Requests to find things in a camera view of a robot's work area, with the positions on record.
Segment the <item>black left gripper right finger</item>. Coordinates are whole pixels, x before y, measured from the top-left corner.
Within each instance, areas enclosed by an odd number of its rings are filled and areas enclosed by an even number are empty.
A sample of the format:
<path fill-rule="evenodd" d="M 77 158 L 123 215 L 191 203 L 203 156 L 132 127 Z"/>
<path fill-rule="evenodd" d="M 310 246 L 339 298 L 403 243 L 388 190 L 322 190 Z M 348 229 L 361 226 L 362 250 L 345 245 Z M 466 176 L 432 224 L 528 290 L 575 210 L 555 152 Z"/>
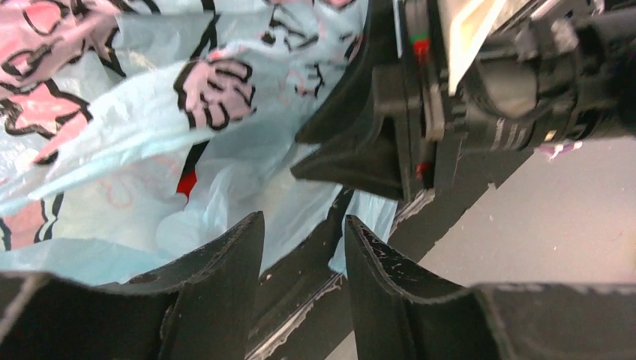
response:
<path fill-rule="evenodd" d="M 630 284 L 446 280 L 346 217 L 360 359 L 633 359 Z"/>

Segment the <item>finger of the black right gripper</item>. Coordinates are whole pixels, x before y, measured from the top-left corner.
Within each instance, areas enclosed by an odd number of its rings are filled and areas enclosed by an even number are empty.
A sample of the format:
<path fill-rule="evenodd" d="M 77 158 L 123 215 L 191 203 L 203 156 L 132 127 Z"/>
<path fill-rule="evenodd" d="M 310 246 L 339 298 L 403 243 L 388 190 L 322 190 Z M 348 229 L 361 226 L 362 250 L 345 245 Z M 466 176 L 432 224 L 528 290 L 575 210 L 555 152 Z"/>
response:
<path fill-rule="evenodd" d="M 406 77 L 397 57 L 391 1 L 369 1 L 361 45 L 324 103 L 296 134 L 319 148 L 291 169 L 297 179 L 333 182 L 407 201 L 410 187 Z"/>

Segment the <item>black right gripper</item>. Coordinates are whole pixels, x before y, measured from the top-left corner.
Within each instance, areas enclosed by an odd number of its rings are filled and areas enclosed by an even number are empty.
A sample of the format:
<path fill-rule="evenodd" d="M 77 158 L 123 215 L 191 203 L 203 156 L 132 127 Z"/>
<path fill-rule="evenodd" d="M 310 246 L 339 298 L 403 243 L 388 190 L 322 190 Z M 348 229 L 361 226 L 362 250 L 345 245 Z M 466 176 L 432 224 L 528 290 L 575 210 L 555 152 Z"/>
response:
<path fill-rule="evenodd" d="M 490 31 L 503 5 L 398 5 L 425 142 L 517 151 L 635 135 L 634 3 L 529 1 Z"/>

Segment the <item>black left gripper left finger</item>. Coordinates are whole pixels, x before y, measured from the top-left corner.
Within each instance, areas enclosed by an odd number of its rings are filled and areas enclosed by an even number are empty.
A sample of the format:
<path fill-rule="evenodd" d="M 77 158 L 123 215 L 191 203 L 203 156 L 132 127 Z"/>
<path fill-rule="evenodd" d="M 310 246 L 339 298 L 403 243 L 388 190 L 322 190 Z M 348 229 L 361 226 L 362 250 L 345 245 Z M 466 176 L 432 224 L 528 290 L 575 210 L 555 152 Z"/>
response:
<path fill-rule="evenodd" d="M 243 359 L 263 254 L 254 212 L 124 284 L 1 273 L 3 359 Z"/>

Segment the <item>blue printed plastic bag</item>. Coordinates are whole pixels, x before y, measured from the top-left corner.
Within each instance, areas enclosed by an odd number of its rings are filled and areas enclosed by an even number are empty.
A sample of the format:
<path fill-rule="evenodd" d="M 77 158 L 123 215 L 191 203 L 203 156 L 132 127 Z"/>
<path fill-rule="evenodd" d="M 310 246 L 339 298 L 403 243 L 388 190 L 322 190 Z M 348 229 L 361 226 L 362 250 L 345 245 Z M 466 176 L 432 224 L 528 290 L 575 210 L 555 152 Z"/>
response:
<path fill-rule="evenodd" d="M 265 214 L 262 269 L 327 217 L 296 132 L 366 1 L 3 1 L 1 269 L 125 282 Z M 194 170 L 190 194 L 176 193 Z"/>

